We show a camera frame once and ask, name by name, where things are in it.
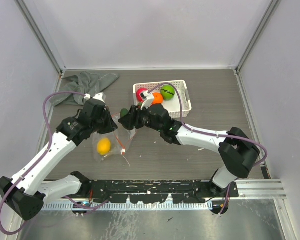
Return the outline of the green avocado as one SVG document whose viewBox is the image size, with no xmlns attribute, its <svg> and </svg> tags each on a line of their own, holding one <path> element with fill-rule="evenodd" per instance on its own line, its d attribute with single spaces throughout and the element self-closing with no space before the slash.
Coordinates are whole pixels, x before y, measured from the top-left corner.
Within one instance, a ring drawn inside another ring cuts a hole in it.
<svg viewBox="0 0 300 240">
<path fill-rule="evenodd" d="M 123 108 L 121 111 L 120 111 L 120 118 L 124 118 L 125 116 L 127 116 L 129 114 L 129 110 L 126 109 L 126 108 Z"/>
</svg>

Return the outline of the clear zip top bag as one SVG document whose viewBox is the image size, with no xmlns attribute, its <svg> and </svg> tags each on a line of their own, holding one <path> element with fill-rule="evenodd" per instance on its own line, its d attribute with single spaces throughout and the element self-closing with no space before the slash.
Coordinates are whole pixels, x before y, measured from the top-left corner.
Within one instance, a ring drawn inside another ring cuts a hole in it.
<svg viewBox="0 0 300 240">
<path fill-rule="evenodd" d="M 132 143 L 133 138 L 136 135 L 136 130 L 126 130 L 120 123 L 120 114 L 116 113 L 112 115 L 112 119 L 117 124 L 118 129 L 114 132 L 107 133 L 107 134 L 98 134 L 97 132 L 92 135 L 92 149 L 93 149 L 93 157 L 96 161 L 101 162 L 106 158 L 112 156 L 122 156 L 128 164 L 128 160 L 126 159 L 125 155 L 128 152 L 128 149 Z M 99 140 L 103 138 L 108 138 L 111 141 L 111 150 L 106 155 L 100 155 L 97 152 L 97 144 Z"/>
</svg>

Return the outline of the yellow lemon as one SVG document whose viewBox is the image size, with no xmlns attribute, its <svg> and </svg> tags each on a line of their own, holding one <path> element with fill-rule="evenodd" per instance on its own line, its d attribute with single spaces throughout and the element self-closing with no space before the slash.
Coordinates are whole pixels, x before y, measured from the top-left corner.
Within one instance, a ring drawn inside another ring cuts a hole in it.
<svg viewBox="0 0 300 240">
<path fill-rule="evenodd" d="M 96 146 L 96 150 L 101 156 L 107 155 L 111 151 L 111 148 L 112 143 L 107 137 L 99 140 Z"/>
</svg>

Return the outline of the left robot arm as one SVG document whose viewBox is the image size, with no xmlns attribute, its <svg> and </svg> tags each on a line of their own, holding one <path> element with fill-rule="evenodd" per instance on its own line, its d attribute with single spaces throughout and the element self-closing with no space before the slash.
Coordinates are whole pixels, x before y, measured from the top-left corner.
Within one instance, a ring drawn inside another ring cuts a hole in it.
<svg viewBox="0 0 300 240">
<path fill-rule="evenodd" d="M 104 98 L 99 93 L 88 99 L 78 116 L 64 119 L 48 144 L 22 170 L 11 178 L 0 178 L 1 197 L 24 221 L 33 219 L 49 202 L 71 195 L 78 198 L 89 195 L 91 180 L 78 171 L 50 183 L 44 180 L 63 158 L 92 134 L 104 135 L 118 128 Z"/>
</svg>

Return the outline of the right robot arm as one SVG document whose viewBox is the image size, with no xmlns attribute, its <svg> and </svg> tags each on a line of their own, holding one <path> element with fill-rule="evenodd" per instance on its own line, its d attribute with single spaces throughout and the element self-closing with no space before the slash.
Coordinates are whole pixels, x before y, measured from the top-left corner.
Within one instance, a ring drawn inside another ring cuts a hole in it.
<svg viewBox="0 0 300 240">
<path fill-rule="evenodd" d="M 246 179 L 260 155 L 257 145 L 241 129 L 211 131 L 196 128 L 171 118 L 161 104 L 149 108 L 136 105 L 123 108 L 118 121 L 129 131 L 147 127 L 159 132 L 169 144 L 195 146 L 219 154 L 223 166 L 209 181 L 209 191 L 215 197 L 221 197 L 236 179 Z"/>
</svg>

